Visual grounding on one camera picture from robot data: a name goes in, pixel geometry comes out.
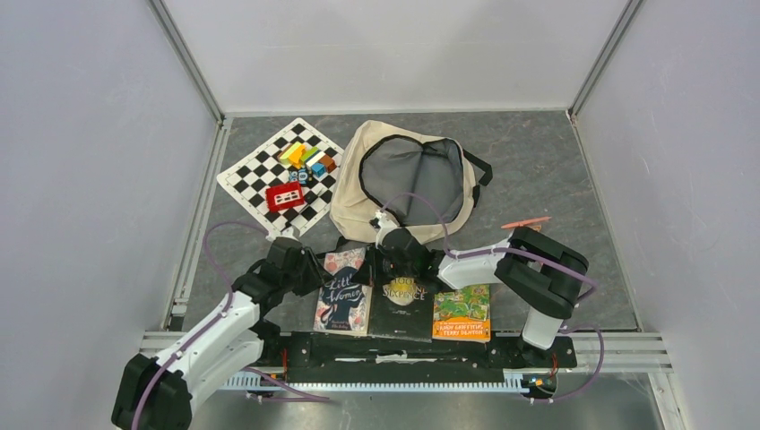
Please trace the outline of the Little Women book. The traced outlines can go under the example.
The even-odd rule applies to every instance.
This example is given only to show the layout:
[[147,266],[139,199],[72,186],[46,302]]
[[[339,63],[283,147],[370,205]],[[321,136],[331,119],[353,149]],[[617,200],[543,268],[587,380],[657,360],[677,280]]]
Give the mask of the Little Women book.
[[317,332],[366,337],[371,307],[371,287],[355,282],[365,260],[366,249],[328,253],[324,268],[332,280],[319,290],[313,330]]

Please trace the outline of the beige canvas backpack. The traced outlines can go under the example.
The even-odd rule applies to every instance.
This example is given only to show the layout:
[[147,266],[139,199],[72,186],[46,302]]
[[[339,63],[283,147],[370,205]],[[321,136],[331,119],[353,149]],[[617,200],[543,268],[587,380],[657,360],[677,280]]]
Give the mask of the beige canvas backpack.
[[492,178],[492,166],[452,138],[367,120],[343,154],[330,219],[349,241],[372,243],[369,221],[384,210],[421,244],[450,249]]

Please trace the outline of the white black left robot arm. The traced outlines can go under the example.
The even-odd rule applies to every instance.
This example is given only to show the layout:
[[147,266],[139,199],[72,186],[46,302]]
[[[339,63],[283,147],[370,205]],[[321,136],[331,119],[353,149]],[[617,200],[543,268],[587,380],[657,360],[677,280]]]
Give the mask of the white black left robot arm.
[[306,296],[332,280],[311,248],[276,237],[261,260],[193,329],[152,357],[125,365],[111,422],[120,429],[187,429],[200,406],[244,367],[282,356],[278,325],[265,320],[288,294]]

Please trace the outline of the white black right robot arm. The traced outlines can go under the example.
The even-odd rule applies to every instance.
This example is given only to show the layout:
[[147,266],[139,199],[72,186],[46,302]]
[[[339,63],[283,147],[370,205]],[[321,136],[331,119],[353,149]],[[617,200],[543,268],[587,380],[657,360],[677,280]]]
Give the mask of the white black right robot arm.
[[517,351],[524,363],[539,366],[553,355],[562,324],[586,297],[583,288],[598,286],[588,268],[584,256],[528,227],[515,228],[493,245],[464,251],[432,250],[407,228],[391,228],[380,231],[368,248],[358,282],[383,286],[410,278],[431,293],[503,284],[530,308]]

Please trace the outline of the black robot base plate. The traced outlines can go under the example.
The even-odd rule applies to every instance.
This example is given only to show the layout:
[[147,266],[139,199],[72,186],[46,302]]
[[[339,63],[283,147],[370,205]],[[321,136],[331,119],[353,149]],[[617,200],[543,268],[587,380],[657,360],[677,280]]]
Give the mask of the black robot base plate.
[[266,346],[255,365],[280,367],[291,383],[497,383],[505,371],[574,369],[577,359],[567,336],[540,351],[502,332],[478,343],[294,331]]

